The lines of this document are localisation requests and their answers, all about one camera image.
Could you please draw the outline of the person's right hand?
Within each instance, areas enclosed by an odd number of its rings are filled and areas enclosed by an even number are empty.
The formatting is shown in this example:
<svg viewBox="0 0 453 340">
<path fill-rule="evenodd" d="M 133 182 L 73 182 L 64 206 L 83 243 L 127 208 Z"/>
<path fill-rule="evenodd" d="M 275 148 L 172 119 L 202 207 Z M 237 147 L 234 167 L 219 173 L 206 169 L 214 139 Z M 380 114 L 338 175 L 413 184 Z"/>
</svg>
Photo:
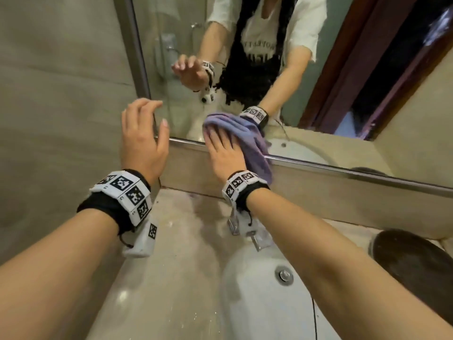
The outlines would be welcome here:
<svg viewBox="0 0 453 340">
<path fill-rule="evenodd" d="M 218 179 L 223 184 L 233 173 L 246 170 L 245 158 L 237 138 L 230 134 L 228 134 L 228 136 L 231 139 L 231 143 L 234 145 L 234 150 L 224 152 L 209 152 L 212 169 L 216 177 L 218 177 Z"/>
</svg>

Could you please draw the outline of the person's left hand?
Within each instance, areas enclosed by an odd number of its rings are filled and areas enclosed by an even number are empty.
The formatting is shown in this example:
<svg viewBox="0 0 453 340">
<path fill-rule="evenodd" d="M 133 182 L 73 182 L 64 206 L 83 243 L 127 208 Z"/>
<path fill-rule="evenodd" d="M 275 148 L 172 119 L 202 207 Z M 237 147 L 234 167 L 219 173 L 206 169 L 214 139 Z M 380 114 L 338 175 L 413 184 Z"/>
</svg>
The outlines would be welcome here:
<svg viewBox="0 0 453 340">
<path fill-rule="evenodd" d="M 154 112 L 162 105 L 162 101 L 140 98 L 122 111 L 121 166 L 138 171 L 150 185 L 161 176 L 168 157 L 157 152 L 154 132 Z"/>
</svg>

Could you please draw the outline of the purple cleaning cloth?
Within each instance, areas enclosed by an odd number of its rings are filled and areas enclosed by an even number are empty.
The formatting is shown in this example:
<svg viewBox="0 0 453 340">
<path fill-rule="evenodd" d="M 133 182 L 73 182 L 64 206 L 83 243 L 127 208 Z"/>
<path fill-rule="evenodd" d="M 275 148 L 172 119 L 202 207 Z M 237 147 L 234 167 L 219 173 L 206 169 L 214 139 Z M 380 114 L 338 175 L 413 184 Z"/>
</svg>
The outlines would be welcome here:
<svg viewBox="0 0 453 340">
<path fill-rule="evenodd" d="M 229 113 L 213 113 L 203 122 L 203 127 L 208 126 L 223 129 L 235 136 L 243 152 L 247 170 L 257 174 L 268 184 L 273 182 L 271 166 L 266 158 L 269 154 L 267 142 L 252 120 Z"/>
</svg>

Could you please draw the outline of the person's left forearm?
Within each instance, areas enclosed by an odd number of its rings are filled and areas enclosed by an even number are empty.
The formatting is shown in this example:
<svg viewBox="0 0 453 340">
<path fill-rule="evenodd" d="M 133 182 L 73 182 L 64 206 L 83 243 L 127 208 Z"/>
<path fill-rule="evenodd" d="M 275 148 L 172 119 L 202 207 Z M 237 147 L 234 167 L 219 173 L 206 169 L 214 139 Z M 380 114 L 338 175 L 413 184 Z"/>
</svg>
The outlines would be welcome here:
<svg viewBox="0 0 453 340">
<path fill-rule="evenodd" d="M 83 210 L 0 266 L 0 340 L 48 340 L 118 234 L 113 218 Z"/>
</svg>

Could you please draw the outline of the person's right forearm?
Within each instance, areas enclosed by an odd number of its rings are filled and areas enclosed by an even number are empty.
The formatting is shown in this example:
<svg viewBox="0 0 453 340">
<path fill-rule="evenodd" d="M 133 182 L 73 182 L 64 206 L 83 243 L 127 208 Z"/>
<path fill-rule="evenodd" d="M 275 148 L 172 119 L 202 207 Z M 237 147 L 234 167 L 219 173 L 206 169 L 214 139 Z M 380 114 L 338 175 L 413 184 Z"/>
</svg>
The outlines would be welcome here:
<svg viewBox="0 0 453 340">
<path fill-rule="evenodd" d="M 246 205 L 343 340 L 453 340 L 453 327 L 324 220 L 266 188 Z"/>
</svg>

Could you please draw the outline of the black right marker wristband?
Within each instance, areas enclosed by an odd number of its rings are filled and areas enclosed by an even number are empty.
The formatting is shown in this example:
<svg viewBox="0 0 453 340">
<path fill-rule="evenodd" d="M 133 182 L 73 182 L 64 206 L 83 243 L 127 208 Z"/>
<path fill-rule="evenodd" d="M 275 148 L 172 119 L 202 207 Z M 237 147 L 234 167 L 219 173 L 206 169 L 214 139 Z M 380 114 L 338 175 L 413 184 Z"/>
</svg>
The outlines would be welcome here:
<svg viewBox="0 0 453 340">
<path fill-rule="evenodd" d="M 222 189 L 222 196 L 235 210 L 249 213 L 246 200 L 251 192 L 260 188 L 269 189 L 267 181 L 252 171 L 237 171 L 226 181 Z"/>
</svg>

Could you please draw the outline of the black marker wristband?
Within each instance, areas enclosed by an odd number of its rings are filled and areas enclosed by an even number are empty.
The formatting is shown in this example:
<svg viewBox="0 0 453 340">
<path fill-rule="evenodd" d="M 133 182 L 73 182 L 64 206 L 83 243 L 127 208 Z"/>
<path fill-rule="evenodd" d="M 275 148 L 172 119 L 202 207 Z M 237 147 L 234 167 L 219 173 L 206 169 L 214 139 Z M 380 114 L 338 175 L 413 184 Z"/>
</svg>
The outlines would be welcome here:
<svg viewBox="0 0 453 340">
<path fill-rule="evenodd" d="M 267 181 L 252 171 L 237 171 L 226 181 L 222 189 L 222 196 L 235 210 L 249 213 L 246 200 L 251 192 L 260 188 L 269 189 Z"/>
<path fill-rule="evenodd" d="M 133 232 L 149 215 L 150 194 L 149 183 L 138 171 L 113 171 L 90 188 L 76 212 L 96 209 L 107 214 L 116 222 L 119 236 Z"/>
</svg>

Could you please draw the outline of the black left marker wristband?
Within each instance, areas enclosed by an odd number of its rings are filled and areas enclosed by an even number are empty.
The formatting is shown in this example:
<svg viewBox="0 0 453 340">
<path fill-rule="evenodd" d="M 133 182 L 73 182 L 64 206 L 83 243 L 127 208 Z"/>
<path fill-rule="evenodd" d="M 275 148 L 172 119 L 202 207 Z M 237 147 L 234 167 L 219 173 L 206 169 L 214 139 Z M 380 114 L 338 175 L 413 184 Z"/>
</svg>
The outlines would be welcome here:
<svg viewBox="0 0 453 340">
<path fill-rule="evenodd" d="M 76 212 L 96 209 L 107 214 L 116 222 L 119 236 L 133 232 L 149 215 L 150 194 L 149 183 L 138 171 L 113 171 L 90 188 Z"/>
</svg>

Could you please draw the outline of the chrome faucet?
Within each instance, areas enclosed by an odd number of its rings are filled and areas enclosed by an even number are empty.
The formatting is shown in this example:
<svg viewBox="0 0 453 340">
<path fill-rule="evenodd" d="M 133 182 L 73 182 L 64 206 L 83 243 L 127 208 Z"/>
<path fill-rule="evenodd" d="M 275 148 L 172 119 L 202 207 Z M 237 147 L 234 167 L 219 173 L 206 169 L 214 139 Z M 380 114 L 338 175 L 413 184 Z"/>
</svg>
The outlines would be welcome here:
<svg viewBox="0 0 453 340">
<path fill-rule="evenodd" d="M 233 208 L 227 224 L 232 235 L 250 239 L 257 251 L 274 245 L 272 236 L 264 225 L 246 211 L 240 212 Z"/>
</svg>

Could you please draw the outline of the chrome sink drain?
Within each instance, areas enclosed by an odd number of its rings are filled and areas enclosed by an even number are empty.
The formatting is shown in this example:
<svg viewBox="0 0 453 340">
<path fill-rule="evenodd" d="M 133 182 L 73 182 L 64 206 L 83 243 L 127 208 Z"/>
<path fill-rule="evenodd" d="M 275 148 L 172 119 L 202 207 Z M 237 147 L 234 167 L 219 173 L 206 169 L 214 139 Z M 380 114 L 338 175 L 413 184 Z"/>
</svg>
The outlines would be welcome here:
<svg viewBox="0 0 453 340">
<path fill-rule="evenodd" d="M 282 265 L 275 268 L 275 279 L 282 286 L 291 286 L 294 282 L 291 269 Z"/>
</svg>

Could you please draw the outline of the white sink basin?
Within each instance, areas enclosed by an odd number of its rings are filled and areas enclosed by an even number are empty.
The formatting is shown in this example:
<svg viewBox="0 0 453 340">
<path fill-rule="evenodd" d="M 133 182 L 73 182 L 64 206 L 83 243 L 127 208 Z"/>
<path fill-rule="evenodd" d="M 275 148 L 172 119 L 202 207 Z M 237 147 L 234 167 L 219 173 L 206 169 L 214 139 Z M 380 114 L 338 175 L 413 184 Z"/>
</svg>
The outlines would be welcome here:
<svg viewBox="0 0 453 340">
<path fill-rule="evenodd" d="M 275 279 L 280 265 L 291 269 L 291 286 Z M 226 340 L 341 340 L 275 245 L 238 250 L 225 267 L 220 293 Z"/>
</svg>

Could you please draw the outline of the dark brown round object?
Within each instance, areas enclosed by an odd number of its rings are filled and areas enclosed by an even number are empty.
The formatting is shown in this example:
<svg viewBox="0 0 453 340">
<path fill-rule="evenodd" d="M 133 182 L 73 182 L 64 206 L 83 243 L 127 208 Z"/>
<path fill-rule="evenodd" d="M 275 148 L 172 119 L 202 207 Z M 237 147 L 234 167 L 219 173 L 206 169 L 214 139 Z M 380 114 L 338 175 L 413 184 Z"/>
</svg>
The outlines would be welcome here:
<svg viewBox="0 0 453 340">
<path fill-rule="evenodd" d="M 368 254 L 453 326 L 453 258 L 443 249 L 411 232 L 389 229 L 372 238 Z"/>
</svg>

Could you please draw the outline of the metal mirror frame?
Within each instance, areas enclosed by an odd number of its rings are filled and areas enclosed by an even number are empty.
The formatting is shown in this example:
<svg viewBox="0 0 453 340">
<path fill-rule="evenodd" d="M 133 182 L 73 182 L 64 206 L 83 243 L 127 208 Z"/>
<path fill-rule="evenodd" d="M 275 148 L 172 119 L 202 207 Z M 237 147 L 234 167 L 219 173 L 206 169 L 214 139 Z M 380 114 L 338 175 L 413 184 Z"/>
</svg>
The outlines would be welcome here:
<svg viewBox="0 0 453 340">
<path fill-rule="evenodd" d="M 121 29 L 122 39 L 127 54 L 134 88 L 138 97 L 150 97 L 150 89 L 145 69 L 144 56 L 139 39 L 139 29 L 136 22 L 132 0 L 113 0 L 116 15 Z M 346 179 L 366 181 L 394 188 L 413 190 L 421 193 L 453 198 L 453 188 L 435 184 L 411 181 L 388 175 L 374 174 L 363 170 L 352 170 L 323 165 L 304 160 L 293 160 L 282 156 L 266 156 L 273 167 L 287 167 L 300 171 L 316 172 Z"/>
</svg>

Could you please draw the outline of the wall mirror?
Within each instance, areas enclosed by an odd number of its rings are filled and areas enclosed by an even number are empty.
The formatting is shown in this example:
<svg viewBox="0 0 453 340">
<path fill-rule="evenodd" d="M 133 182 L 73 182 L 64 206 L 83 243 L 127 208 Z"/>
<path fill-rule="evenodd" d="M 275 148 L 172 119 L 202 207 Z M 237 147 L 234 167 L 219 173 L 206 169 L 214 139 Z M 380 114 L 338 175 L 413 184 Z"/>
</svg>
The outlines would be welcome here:
<svg viewBox="0 0 453 340">
<path fill-rule="evenodd" d="M 171 136 L 453 189 L 453 0 L 132 0 Z"/>
</svg>

